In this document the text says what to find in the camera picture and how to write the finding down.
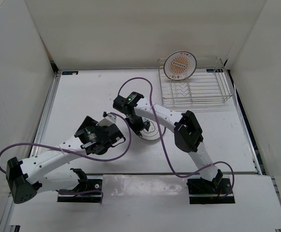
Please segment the white plate dark flower outline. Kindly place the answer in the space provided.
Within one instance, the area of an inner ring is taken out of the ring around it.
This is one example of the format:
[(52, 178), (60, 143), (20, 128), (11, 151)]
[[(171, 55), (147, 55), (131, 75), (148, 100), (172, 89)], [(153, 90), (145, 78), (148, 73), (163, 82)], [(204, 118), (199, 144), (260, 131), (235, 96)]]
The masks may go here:
[(152, 120), (149, 120), (149, 121), (150, 121), (149, 132), (147, 132), (145, 129), (143, 131), (141, 131), (141, 133), (142, 133), (141, 139), (144, 139), (147, 141), (156, 141), (156, 140), (160, 139), (160, 134), (159, 134), (159, 130), (157, 127), (157, 123)]

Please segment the white plate orange sunburst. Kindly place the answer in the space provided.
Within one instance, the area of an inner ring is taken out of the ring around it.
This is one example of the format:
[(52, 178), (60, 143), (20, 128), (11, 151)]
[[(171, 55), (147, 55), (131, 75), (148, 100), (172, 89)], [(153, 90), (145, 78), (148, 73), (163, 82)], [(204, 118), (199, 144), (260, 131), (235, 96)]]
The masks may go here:
[(187, 51), (171, 54), (164, 62), (163, 72), (172, 81), (183, 81), (190, 78), (197, 68), (197, 59)]

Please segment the white plate green flower outline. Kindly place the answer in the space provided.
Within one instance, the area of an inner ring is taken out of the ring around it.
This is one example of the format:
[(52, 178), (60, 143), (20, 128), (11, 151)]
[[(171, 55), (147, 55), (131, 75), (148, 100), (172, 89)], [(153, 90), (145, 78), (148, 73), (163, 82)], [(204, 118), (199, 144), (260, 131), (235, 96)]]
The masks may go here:
[(164, 137), (166, 131), (167, 131), (167, 127), (165, 127), (164, 125), (160, 124), (161, 127), (161, 131), (162, 131), (162, 137)]

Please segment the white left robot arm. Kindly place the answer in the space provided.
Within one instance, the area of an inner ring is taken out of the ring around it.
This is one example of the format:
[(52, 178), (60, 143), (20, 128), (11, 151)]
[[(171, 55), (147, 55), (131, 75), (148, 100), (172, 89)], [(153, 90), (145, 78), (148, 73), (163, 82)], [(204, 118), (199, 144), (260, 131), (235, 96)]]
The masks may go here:
[(102, 191), (96, 187), (81, 169), (71, 168), (57, 172), (64, 164), (77, 158), (93, 159), (124, 139), (116, 125), (114, 114), (104, 114), (101, 121), (87, 116), (76, 133), (60, 145), (45, 146), (46, 151), (32, 158), (7, 161), (6, 180), (15, 204), (25, 203), (38, 193), (56, 191), (60, 195), (97, 196)]

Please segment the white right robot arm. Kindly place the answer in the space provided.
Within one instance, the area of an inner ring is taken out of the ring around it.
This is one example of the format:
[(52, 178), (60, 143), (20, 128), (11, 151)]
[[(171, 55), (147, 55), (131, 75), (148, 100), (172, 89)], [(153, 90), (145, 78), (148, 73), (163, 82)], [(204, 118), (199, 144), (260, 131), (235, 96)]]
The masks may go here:
[(137, 92), (132, 92), (127, 98), (118, 95), (113, 101), (113, 108), (126, 116), (130, 128), (138, 136), (142, 136), (141, 131), (149, 130), (151, 120), (169, 129), (174, 134), (176, 147), (188, 153), (198, 169), (207, 166), (199, 172), (203, 189), (214, 193), (220, 188), (222, 172), (206, 151), (203, 131), (193, 112), (180, 113), (158, 104), (151, 105)]

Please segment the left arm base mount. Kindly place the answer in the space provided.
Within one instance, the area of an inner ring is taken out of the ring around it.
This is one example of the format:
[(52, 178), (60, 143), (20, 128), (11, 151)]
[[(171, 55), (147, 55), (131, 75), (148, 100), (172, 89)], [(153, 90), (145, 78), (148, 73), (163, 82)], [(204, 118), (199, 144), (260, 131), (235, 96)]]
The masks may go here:
[(72, 190), (60, 189), (59, 203), (102, 203), (103, 177), (99, 175), (84, 175), (78, 185)]

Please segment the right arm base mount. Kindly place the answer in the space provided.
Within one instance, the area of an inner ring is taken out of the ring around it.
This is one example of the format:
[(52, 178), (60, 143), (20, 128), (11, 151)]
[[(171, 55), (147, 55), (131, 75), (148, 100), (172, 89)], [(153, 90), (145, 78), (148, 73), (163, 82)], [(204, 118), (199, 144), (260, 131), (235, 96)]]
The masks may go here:
[(190, 204), (235, 204), (229, 177), (221, 179), (217, 187), (205, 186), (201, 178), (187, 180)]

